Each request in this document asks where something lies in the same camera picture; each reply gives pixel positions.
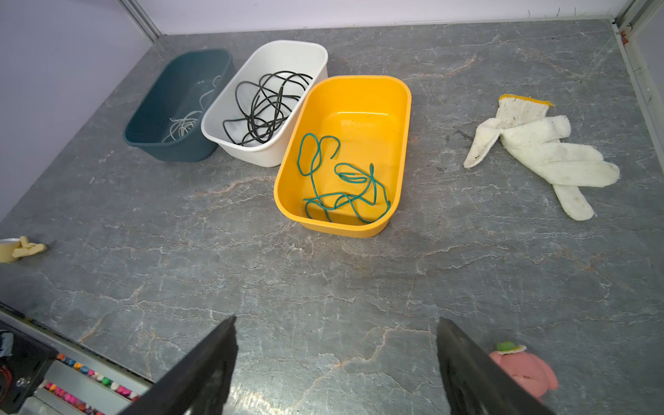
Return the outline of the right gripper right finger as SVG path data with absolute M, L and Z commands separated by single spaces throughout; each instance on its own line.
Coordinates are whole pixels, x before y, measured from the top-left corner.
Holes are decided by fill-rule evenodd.
M 551 414 L 456 323 L 440 318 L 437 357 L 452 414 Z

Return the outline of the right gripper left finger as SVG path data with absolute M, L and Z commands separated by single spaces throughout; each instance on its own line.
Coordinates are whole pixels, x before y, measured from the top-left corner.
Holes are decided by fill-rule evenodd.
M 235 322 L 221 322 L 122 413 L 222 414 L 239 351 Z

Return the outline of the pink toy figure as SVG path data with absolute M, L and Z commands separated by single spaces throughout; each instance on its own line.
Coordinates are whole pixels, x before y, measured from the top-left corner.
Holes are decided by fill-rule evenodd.
M 549 390 L 559 388 L 558 378 L 552 368 L 535 354 L 527 352 L 525 345 L 498 343 L 489 357 L 539 401 Z

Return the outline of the yellow toy figure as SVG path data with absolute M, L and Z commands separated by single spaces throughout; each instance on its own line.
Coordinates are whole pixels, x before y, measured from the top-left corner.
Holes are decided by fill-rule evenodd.
M 45 244 L 30 242 L 26 236 L 3 239 L 0 243 L 0 262 L 2 264 L 10 264 L 19 259 L 45 252 L 46 250 L 47 246 Z

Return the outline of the yellow plastic bin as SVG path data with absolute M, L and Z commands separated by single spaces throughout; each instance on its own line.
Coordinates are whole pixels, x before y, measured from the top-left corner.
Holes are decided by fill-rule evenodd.
M 304 99 L 274 185 L 280 212 L 309 230 L 380 233 L 401 199 L 412 95 L 390 76 L 337 76 Z

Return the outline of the white knit glove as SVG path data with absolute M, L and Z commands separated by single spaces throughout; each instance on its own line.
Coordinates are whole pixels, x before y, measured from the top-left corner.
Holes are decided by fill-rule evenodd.
M 552 185 L 571 219 L 588 221 L 595 212 L 580 189 L 610 186 L 620 169 L 591 145 L 565 143 L 572 133 L 570 120 L 565 115 L 548 117 L 551 106 L 548 101 L 502 95 L 496 115 L 477 126 L 463 167 L 477 166 L 501 142 L 514 159 Z

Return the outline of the dark teal plastic bin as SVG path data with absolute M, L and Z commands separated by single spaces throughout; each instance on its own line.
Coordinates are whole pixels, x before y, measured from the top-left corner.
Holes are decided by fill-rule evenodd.
M 124 141 L 164 162 L 199 162 L 217 144 L 202 134 L 202 118 L 235 75 L 224 48 L 179 55 L 158 77 L 124 130 Z

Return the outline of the white plastic bin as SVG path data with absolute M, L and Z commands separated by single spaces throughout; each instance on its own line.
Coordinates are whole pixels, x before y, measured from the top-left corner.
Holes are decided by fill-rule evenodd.
M 273 41 L 257 49 L 202 118 L 202 133 L 230 156 L 261 167 L 282 163 L 311 88 L 328 77 L 316 43 Z

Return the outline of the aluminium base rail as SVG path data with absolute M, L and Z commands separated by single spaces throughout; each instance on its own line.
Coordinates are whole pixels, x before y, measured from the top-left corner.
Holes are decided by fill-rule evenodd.
M 79 344 L 24 313 L 1 305 L 1 322 L 56 352 L 36 399 L 65 414 L 119 414 L 153 382 Z

